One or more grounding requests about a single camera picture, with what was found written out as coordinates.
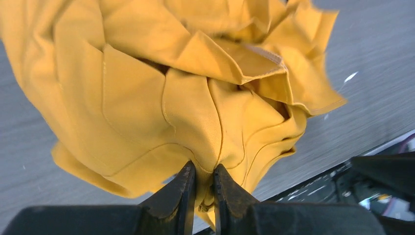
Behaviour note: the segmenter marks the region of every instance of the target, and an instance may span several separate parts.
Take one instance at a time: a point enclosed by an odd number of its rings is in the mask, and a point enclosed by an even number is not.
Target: yellow shirt
[[[219,163],[252,192],[307,117],[345,104],[324,68],[336,15],[308,0],[0,0],[0,37],[62,169],[133,198],[192,160],[214,226]]]

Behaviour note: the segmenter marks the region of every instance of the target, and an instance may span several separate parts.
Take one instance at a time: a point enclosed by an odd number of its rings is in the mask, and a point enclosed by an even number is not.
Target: fabric fold
[[[219,164],[252,192],[307,117],[346,103],[325,72],[336,16],[310,0],[0,0],[0,37],[59,167],[134,198],[193,161],[214,227]]]

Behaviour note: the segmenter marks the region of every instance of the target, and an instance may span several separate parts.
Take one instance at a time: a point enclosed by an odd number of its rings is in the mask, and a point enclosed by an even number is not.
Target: yellow fabric
[[[0,37],[62,169],[133,198],[192,160],[214,226],[218,164],[252,192],[307,117],[345,104],[324,68],[336,15],[308,0],[0,0]]]

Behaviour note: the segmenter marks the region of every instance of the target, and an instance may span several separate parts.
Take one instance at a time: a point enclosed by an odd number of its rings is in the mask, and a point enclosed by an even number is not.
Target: stitching
[[[122,172],[123,170],[125,170],[125,168],[127,168],[127,167],[129,167],[130,165],[134,164],[135,162],[139,161],[139,160],[142,158],[142,156],[147,155],[147,154],[148,154],[148,153],[150,153],[151,151],[153,151],[153,150],[155,150],[155,149],[157,149],[157,148],[160,148],[160,147],[162,147],[162,146],[164,146],[164,145],[168,145],[168,144],[175,144],[175,145],[181,146],[181,147],[183,147],[183,148],[185,148],[185,149],[189,150],[189,151],[193,154],[193,156],[195,156],[195,155],[194,155],[194,153],[193,153],[193,151],[192,151],[191,149],[189,149],[189,148],[187,148],[187,147],[185,147],[185,146],[183,146],[183,145],[181,145],[181,144],[178,144],[178,143],[163,143],[163,144],[158,145],[158,146],[156,146],[156,147],[154,147],[154,148],[152,148],[152,149],[150,149],[150,150],[146,151],[145,153],[141,154],[139,157],[137,157],[137,158],[136,158],[136,159],[134,159],[133,161],[129,162],[128,164],[126,164],[125,166],[123,166],[123,167],[122,167],[122,168],[120,168],[119,170],[115,171],[115,172],[114,172],[114,173],[112,173],[111,175],[103,175],[103,176],[104,176],[104,177],[114,177],[114,176],[116,176],[118,173],[120,173],[120,172]]]
[[[273,54],[273,53],[271,53],[271,52],[269,52],[269,51],[267,51],[267,50],[263,50],[263,49],[261,49],[260,47],[254,47],[254,46],[251,46],[251,45],[248,45],[248,44],[244,44],[244,46],[246,47],[246,48],[248,48],[248,49],[250,49],[250,50],[252,50],[253,52],[255,52],[255,53],[258,53],[259,55],[261,55],[261,56],[263,56],[264,58],[266,58],[266,59],[269,59],[269,60],[271,60],[271,61],[273,61],[274,63],[279,63],[279,65],[280,66],[282,66],[284,69],[286,69],[286,73],[287,73],[287,77],[289,76],[289,70],[288,70],[288,68],[286,67],[286,65],[282,62],[283,61],[283,59],[282,59],[282,57],[281,56],[279,56],[279,55],[277,55],[277,54]],[[288,92],[288,90],[287,90],[287,86],[284,86],[284,90],[285,90],[285,92],[286,92],[286,99],[287,99],[287,95],[288,94],[291,94],[291,92]],[[308,109],[308,108],[306,108],[307,110],[309,110],[309,111],[311,111],[311,112],[315,112],[315,111],[319,111],[319,110],[323,110],[323,109],[331,109],[330,107],[333,107],[333,106],[335,106],[337,103],[340,103],[340,102],[344,102],[344,101],[346,101],[346,99],[341,99],[341,100],[338,100],[338,101],[336,101],[335,103],[332,103],[332,104],[329,104],[329,105],[327,105],[327,106],[325,106],[324,108],[319,108],[319,109]]]
[[[295,146],[293,146],[291,149],[289,149],[287,152],[285,152],[285,153],[283,153],[283,154],[281,154],[281,155],[278,155],[278,156],[276,156],[276,157],[274,157],[274,158],[272,158],[262,169],[261,169],[261,171],[260,171],[260,174],[258,174],[258,176],[256,177],[256,179],[255,179],[255,181],[254,181],[254,183],[256,183],[256,184],[258,184],[258,182],[259,182],[259,180],[260,180],[260,175],[262,174],[262,172],[264,171],[264,169],[265,168],[267,168],[269,165],[273,165],[273,164],[275,164],[275,163],[277,163],[277,161],[278,160],[280,160],[280,159],[283,159],[283,158],[286,158],[286,157],[289,157],[289,156],[291,156],[291,155],[293,155],[293,154],[295,154],[295,151],[293,151],[293,152],[290,152],[290,150],[293,150],[293,149],[295,149]]]
[[[164,76],[164,84],[163,84],[163,92],[161,94],[161,111],[163,113],[163,117],[164,120],[171,126],[173,127],[173,131],[174,131],[174,137],[176,137],[176,126],[174,126],[170,119],[167,117],[167,112],[166,112],[166,101],[164,99],[164,95],[165,95],[165,90],[166,90],[166,84],[167,84],[167,73]]]
[[[63,98],[63,91],[64,91],[64,89],[63,89],[63,87],[62,87],[62,84],[61,83],[58,83],[59,85],[59,88],[60,88],[60,90],[61,90],[61,92],[60,92],[60,95],[62,96],[62,100],[63,100],[63,102],[65,103],[65,100],[66,99],[64,99]],[[82,138],[82,136],[79,134],[79,132],[78,132],[78,126],[75,124],[75,122],[74,121],[72,121],[72,119],[70,118],[70,116],[69,116],[69,113],[68,113],[68,108],[67,108],[67,105],[63,105],[63,107],[65,108],[65,115],[66,115],[66,117],[68,118],[68,120],[70,121],[70,123],[74,126],[74,131],[75,131],[75,135],[79,138],[79,140],[80,140],[80,142],[81,142],[81,144],[82,144],[82,146],[83,146],[83,150],[85,151],[85,153],[87,153],[87,155],[90,157],[90,158],[93,158],[93,159],[95,159],[95,160],[97,160],[98,162],[100,162],[101,164],[103,164],[105,167],[108,167],[108,165],[105,163],[105,162],[103,162],[103,161],[101,161],[100,159],[98,159],[96,156],[94,156],[94,155],[92,155],[90,152],[89,152],[89,150],[88,150],[88,148],[87,148],[87,146],[86,146],[86,144],[85,144],[85,142],[84,142],[84,139]]]
[[[163,89],[163,96],[164,96],[164,94],[165,94],[165,86],[166,86],[166,83],[167,83],[167,81],[165,81],[165,83],[164,83],[164,89]],[[166,118],[166,121],[167,121],[167,123],[168,124],[170,124],[173,128],[174,128],[174,132],[175,132],[175,134],[176,134],[176,127],[170,122],[170,121],[168,121],[168,118],[167,118],[167,114],[166,114],[166,112],[165,112],[165,109],[163,110],[163,116]],[[221,139],[221,149],[220,149],[220,151],[219,151],[219,156],[220,156],[220,153],[221,153],[221,151],[222,151],[222,141],[223,141],[223,138]],[[200,167],[200,169],[202,169],[204,172],[206,172],[206,173],[212,173],[213,172],[213,170],[207,170],[207,169],[205,169],[201,164],[200,164],[200,162],[197,160],[197,158],[196,158],[196,155],[194,154],[194,152],[191,150],[191,149],[189,149],[189,148],[187,148],[187,147],[185,147],[185,146],[183,146],[183,145],[181,145],[181,144],[178,144],[178,143],[170,143],[170,144],[177,144],[177,145],[180,145],[180,146],[182,146],[183,148],[186,148],[186,149],[188,149],[192,154],[193,154],[193,157],[194,157],[194,160],[195,160],[195,163]],[[135,161],[138,161],[142,156],[144,156],[145,154],[147,154],[147,153],[149,153],[150,151],[152,151],[152,150],[154,150],[155,148],[152,148],[152,149],[148,149],[147,150],[147,152],[145,152],[143,155],[141,155],[141,156],[139,156],[139,157],[137,157],[134,161],[132,161],[132,162],[130,162],[130,163],[128,163],[127,165],[125,165],[125,166],[123,166],[120,170],[118,170],[118,171],[116,171],[115,173],[113,173],[113,174],[111,174],[111,175],[108,175],[108,176],[106,176],[106,177],[112,177],[112,176],[114,176],[114,175],[116,175],[116,174],[118,174],[118,173],[120,173],[122,170],[124,170],[126,167],[128,167],[129,165],[131,165],[132,163],[134,163]]]
[[[216,169],[216,167],[218,166],[219,159],[220,159],[220,157],[221,157],[221,153],[222,153],[222,148],[223,148],[223,128],[222,128],[222,121],[221,121],[221,117],[219,116],[218,107],[216,106],[215,100],[213,99],[212,92],[211,92],[210,87],[209,87],[209,84],[208,84],[208,82],[209,82],[209,78],[206,78],[206,82],[207,82],[207,89],[209,90],[210,98],[212,99],[212,102],[213,102],[213,104],[214,104],[214,106],[215,106],[216,113],[217,113],[217,115],[218,115],[218,119],[219,119],[219,125],[220,125],[220,128],[221,128],[221,146],[220,146],[220,149],[219,149],[219,155],[218,155],[218,158],[217,158],[217,160],[216,160],[215,167],[214,167],[214,168],[213,168],[213,170],[212,170],[212,172],[213,172],[213,171],[214,171],[214,169]]]
[[[246,102],[245,103],[245,108],[244,108],[244,110],[246,110],[246,108],[247,108],[247,106],[248,106],[248,104],[250,104],[250,103],[252,103],[252,100],[254,99],[254,94],[253,94],[253,91],[252,90],[248,90],[250,93],[251,93],[251,99],[248,101],[248,102]],[[246,158],[246,151],[245,151],[245,142],[244,142],[244,130],[243,130],[243,127],[242,127],[242,148],[243,148],[243,150],[244,150],[244,157],[242,158],[242,160],[240,160],[235,166],[232,166],[232,167],[227,167],[227,169],[234,169],[234,168],[236,168],[236,167],[238,167],[241,163],[243,163],[244,162],[244,160],[245,160],[245,158]]]
[[[281,124],[283,124],[283,123],[287,122],[290,118],[291,118],[291,117],[289,117],[287,120],[284,120],[284,121],[283,121],[283,122],[281,122],[281,123],[278,123],[278,124],[275,124],[275,125],[271,125],[271,126],[266,126],[266,127],[260,128],[259,130],[255,131],[254,133],[252,133],[252,134],[248,137],[248,139],[246,140],[246,143],[248,143],[248,142],[249,142],[249,140],[251,140],[251,138],[252,138],[253,136],[257,135],[259,132],[261,132],[261,131],[263,131],[263,130],[266,130],[266,129],[269,129],[269,128],[273,128],[273,127],[279,126],[279,125],[281,125]]]
[[[245,180],[247,179],[247,176],[249,175],[249,173],[250,173],[250,171],[251,171],[251,168],[252,168],[252,165],[254,164],[254,162],[255,162],[255,159],[256,159],[256,157],[258,156],[258,153],[263,149],[263,148],[265,148],[265,147],[267,147],[267,146],[269,146],[269,145],[271,145],[271,144],[274,144],[274,143],[279,143],[279,142],[284,142],[284,141],[292,141],[293,139],[295,139],[295,138],[300,138],[301,136],[303,136],[303,134],[304,134],[304,131],[301,133],[301,134],[299,134],[299,135],[297,135],[297,136],[293,136],[293,137],[291,137],[291,138],[289,138],[289,139],[286,139],[286,140],[280,140],[280,141],[276,141],[276,142],[273,142],[273,143],[269,143],[269,144],[266,144],[266,145],[264,145],[264,146],[262,146],[258,151],[257,151],[257,153],[255,154],[255,157],[252,159],[252,163],[251,163],[251,165],[250,165],[250,167],[249,167],[249,170],[247,171],[247,173],[245,174],[245,176],[244,176],[244,180],[242,181],[242,184],[244,184],[245,183]],[[278,155],[278,156],[276,156],[275,158],[273,158],[271,161],[273,161],[274,159],[276,159],[276,158],[278,158],[278,157],[280,157],[282,154],[280,154],[280,155]]]
[[[102,62],[102,105],[101,105],[101,110],[102,110],[102,116],[104,117],[106,123],[111,127],[111,129],[113,129],[119,136],[123,137],[126,141],[128,141],[129,143],[135,144],[135,142],[130,139],[127,138],[126,136],[124,136],[117,128],[115,128],[112,124],[112,122],[108,119],[107,114],[105,112],[105,106],[106,106],[106,71],[107,71],[107,65],[105,63],[105,54],[103,53],[103,57],[104,57],[104,61]]]
[[[320,111],[320,110],[325,110],[325,109],[334,110],[333,107],[337,106],[338,103],[343,103],[343,102],[347,102],[347,100],[346,99],[340,99],[340,100],[338,100],[338,101],[336,101],[334,103],[331,103],[331,104],[326,105],[325,107],[319,108],[319,109],[308,109],[307,106],[305,106],[304,104],[302,104],[302,103],[294,103],[294,102],[293,102],[292,106],[301,106],[301,107],[304,107],[308,111],[308,113],[311,114],[311,116],[316,116],[316,115],[325,114],[327,112],[317,113],[317,114],[314,114],[314,112],[317,112],[317,111]]]
[[[284,86],[284,90],[285,90],[285,101],[288,102],[288,94],[290,96],[290,101],[294,102],[294,96],[292,93],[292,89],[291,89],[291,84],[290,84],[290,71],[288,70],[288,68],[286,67],[286,74],[287,77],[285,78],[285,81],[287,82],[287,85]]]
[[[283,61],[283,59],[282,59],[282,57],[281,57],[280,55],[277,55],[277,54],[271,53],[271,52],[269,52],[269,51],[267,51],[267,50],[264,50],[264,49],[262,49],[262,48],[260,48],[260,47],[254,47],[254,46],[249,45],[249,44],[243,44],[243,46],[244,46],[244,47],[246,47],[247,49],[251,50],[252,52],[255,52],[255,53],[257,53],[258,55],[260,55],[260,56],[264,57],[265,59],[269,59],[269,60],[271,60],[272,62],[276,63],[276,64],[277,64],[277,65],[279,65],[280,67],[283,67],[284,69],[286,69],[286,70],[287,70],[287,67],[286,67],[286,66],[285,66],[285,64],[282,62],[282,61]],[[280,68],[270,70],[269,72],[266,72],[265,74],[270,73],[270,72],[272,72],[272,71],[277,71],[277,70],[279,70],[279,69],[280,69]]]

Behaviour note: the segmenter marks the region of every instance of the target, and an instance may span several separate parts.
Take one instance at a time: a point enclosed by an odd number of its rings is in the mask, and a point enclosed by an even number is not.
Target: black machine part
[[[414,168],[413,153],[355,157],[325,175],[304,182],[295,191],[259,202],[220,164],[214,171],[212,187],[215,232],[218,235],[414,235],[413,222],[386,218],[358,205],[361,198],[377,191],[414,202],[415,171],[411,170]],[[138,206],[31,207],[22,210],[3,235],[190,235],[195,187],[195,167],[188,162],[170,183]],[[213,234],[213,231],[197,234]]]

